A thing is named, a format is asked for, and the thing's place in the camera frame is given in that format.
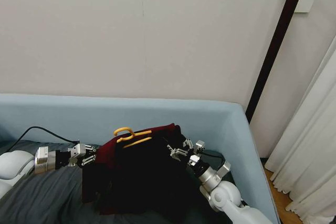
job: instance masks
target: black cable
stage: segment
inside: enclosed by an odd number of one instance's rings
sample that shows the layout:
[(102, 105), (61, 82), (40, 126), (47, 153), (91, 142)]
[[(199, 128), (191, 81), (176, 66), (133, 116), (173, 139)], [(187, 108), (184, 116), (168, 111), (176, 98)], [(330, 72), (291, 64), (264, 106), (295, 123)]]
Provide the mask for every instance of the black cable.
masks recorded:
[(209, 157), (220, 158), (221, 162), (220, 162), (220, 165), (219, 165), (218, 169), (221, 168), (221, 167), (224, 165), (224, 163), (225, 163), (225, 159), (224, 159), (223, 156), (212, 155), (212, 154), (205, 153), (205, 152), (201, 152), (201, 154), (202, 154), (202, 155), (205, 155), (205, 156), (209, 156)]
[(40, 129), (40, 130), (43, 130), (43, 131), (45, 131), (45, 132), (48, 132), (49, 134), (51, 134), (51, 135), (53, 135), (53, 136), (55, 136), (55, 137), (57, 137), (57, 138), (59, 138), (59, 139), (62, 139), (62, 140), (64, 140), (64, 141), (66, 141), (66, 142), (68, 142), (68, 143), (72, 143), (72, 144), (78, 144), (78, 141), (71, 141), (71, 140), (68, 140), (68, 139), (66, 139), (66, 138), (64, 138), (64, 137), (61, 137), (61, 136), (59, 136), (59, 135), (57, 135), (57, 134), (55, 134), (54, 132), (51, 132), (50, 130), (47, 130), (47, 129), (45, 129), (45, 128), (43, 128), (43, 127), (40, 127), (40, 126), (32, 126), (32, 127), (30, 127), (30, 128), (28, 128), (22, 135), (21, 135), (21, 137), (19, 137), (18, 138), (18, 140), (16, 140), (15, 141), (15, 143), (8, 149), (8, 150), (6, 150), (5, 152), (9, 152), (27, 133), (28, 133), (28, 131), (30, 131), (31, 129)]

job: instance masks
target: wall outlet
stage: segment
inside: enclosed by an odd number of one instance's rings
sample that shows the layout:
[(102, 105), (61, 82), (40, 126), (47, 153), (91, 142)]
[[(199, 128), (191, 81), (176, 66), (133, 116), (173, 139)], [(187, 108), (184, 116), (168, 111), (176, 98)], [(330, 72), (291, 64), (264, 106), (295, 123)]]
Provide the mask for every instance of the wall outlet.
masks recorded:
[(311, 6), (314, 0), (299, 0), (298, 5), (295, 8), (294, 13), (308, 13), (310, 12)]

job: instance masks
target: wooden floor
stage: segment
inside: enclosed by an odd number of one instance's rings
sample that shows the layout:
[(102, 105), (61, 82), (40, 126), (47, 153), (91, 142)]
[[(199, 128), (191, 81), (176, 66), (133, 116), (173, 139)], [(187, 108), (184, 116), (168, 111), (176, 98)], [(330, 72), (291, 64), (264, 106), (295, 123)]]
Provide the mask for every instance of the wooden floor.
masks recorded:
[(287, 212), (285, 210), (285, 207), (292, 202), (291, 199), (289, 198), (288, 195), (278, 192), (278, 190), (273, 187), (272, 182), (269, 180), (269, 178), (272, 176), (273, 173), (266, 169), (264, 170), (269, 183), (269, 187), (271, 188), (272, 191), (275, 204), (278, 209), (280, 219), (283, 222), (283, 224), (302, 224), (302, 221), (296, 214), (294, 214), (293, 212)]

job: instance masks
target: bed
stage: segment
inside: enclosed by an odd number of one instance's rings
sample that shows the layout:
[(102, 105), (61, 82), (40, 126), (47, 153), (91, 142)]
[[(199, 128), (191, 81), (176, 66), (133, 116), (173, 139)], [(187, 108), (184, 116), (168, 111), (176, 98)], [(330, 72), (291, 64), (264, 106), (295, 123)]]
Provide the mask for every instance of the bed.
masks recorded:
[[(0, 94), (0, 153), (30, 126), (45, 127), (70, 140), (102, 145), (113, 131), (141, 130), (175, 123), (193, 142), (223, 154), (242, 198), (273, 224), (280, 224), (266, 176), (243, 108), (219, 101), (64, 97)], [(31, 131), (15, 150), (34, 155), (39, 146), (66, 150), (68, 144), (42, 131)], [(184, 223), (229, 223), (215, 213), (200, 193), (191, 200)], [(30, 175), (0, 207), (1, 223), (169, 223), (156, 212), (100, 216), (94, 204), (81, 204), (81, 170), (60, 169)]]

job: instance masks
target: light blue bed frame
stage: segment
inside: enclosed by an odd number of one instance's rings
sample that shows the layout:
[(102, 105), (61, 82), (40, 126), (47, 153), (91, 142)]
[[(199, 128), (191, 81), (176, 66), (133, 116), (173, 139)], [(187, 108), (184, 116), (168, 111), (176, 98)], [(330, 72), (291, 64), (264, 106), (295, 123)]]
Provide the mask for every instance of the light blue bed frame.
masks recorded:
[[(28, 127), (43, 126), (65, 138), (104, 144), (113, 131), (179, 124), (193, 142), (221, 152), (232, 164), (242, 198), (280, 224), (246, 117), (239, 104), (219, 101), (63, 97), (0, 94), (0, 141), (17, 139)], [(25, 139), (62, 142), (39, 130)]]

